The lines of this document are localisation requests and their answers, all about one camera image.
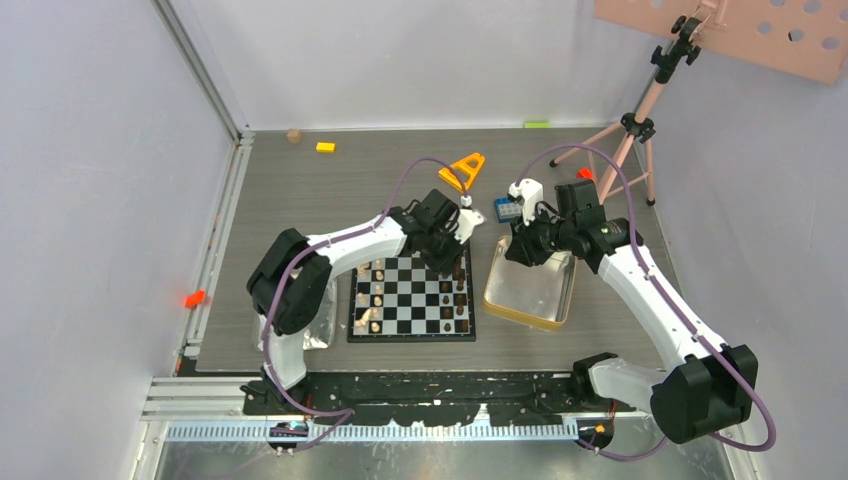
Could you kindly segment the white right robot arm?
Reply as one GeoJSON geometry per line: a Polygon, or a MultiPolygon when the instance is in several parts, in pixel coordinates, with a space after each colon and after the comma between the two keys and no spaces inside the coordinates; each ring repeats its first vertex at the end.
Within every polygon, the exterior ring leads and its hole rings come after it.
{"type": "Polygon", "coordinates": [[[686,306],[634,223],[607,217],[592,181],[561,183],[555,193],[552,208],[541,183],[525,178],[510,185],[507,197],[522,212],[510,223],[506,259],[538,267],[567,252],[584,261],[624,301],[663,363],[651,369],[609,352],[578,360],[571,374],[574,403],[589,411],[607,400],[637,408],[676,444],[746,422],[758,372],[752,350],[727,344],[686,306]]]}

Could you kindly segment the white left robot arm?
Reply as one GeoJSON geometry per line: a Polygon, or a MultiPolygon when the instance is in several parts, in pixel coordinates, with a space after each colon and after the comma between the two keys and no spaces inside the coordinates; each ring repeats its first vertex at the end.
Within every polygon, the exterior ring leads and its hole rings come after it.
{"type": "Polygon", "coordinates": [[[484,215],[469,196],[454,202],[437,189],[407,207],[389,205],[369,221],[305,236],[282,231],[247,281],[254,310],[265,319],[259,339],[268,400],[298,412],[307,398],[304,332],[317,317],[327,285],[365,263],[416,254],[431,271],[450,275],[484,215]]]}

